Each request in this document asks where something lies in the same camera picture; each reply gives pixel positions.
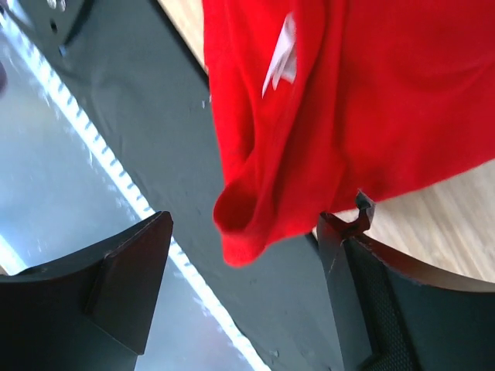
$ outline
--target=dark gray surface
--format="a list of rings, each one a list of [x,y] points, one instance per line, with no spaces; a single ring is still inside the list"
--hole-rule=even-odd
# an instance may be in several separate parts
[[[153,1],[97,0],[65,57],[46,53],[150,205],[172,213],[174,237],[261,358],[273,370],[328,371],[336,330],[309,241],[279,243],[242,270],[224,264],[209,92],[176,38]]]
[[[18,258],[11,264],[17,271],[72,253],[139,221],[30,70],[45,63],[22,58],[29,50],[25,41],[16,33],[5,37],[0,29],[0,63],[9,77],[5,96],[0,97],[0,266],[10,261],[6,242]],[[136,371],[163,370],[252,370],[170,258],[145,354],[136,366]]]

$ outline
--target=light wood grain surface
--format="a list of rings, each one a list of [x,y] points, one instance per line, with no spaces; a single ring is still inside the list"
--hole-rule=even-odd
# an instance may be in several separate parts
[[[201,0],[159,2],[204,66]],[[368,234],[437,267],[495,282],[495,161],[379,204]]]

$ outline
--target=white serrated edge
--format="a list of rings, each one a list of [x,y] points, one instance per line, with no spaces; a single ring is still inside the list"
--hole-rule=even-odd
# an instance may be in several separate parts
[[[3,18],[0,16],[0,25],[3,26],[5,34],[17,52],[46,89],[47,94],[57,104],[60,111],[79,134],[93,156],[100,162],[101,167],[110,176],[139,218],[143,220],[153,215],[155,210],[148,204],[139,188],[133,183],[129,174],[115,157],[114,152],[107,146],[94,124],[84,110],[79,107],[75,97],[69,92],[41,52],[9,17]],[[191,264],[189,258],[174,238],[172,238],[170,244],[169,257],[203,301],[211,315],[218,321],[220,327],[232,341],[233,346],[241,352],[253,370],[269,371],[270,368],[256,353],[248,338],[241,334],[232,317]]]

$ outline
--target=red garment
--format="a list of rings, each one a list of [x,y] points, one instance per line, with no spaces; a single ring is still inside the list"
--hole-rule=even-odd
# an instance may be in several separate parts
[[[228,264],[495,158],[495,1],[203,0]],[[261,91],[287,14],[297,74]]]

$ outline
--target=black mat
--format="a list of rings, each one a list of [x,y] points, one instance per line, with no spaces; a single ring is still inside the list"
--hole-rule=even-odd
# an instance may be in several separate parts
[[[207,77],[153,0],[97,0],[64,57],[40,46],[154,209],[275,371],[340,363],[321,262],[307,237],[242,270],[212,222],[223,187]]]

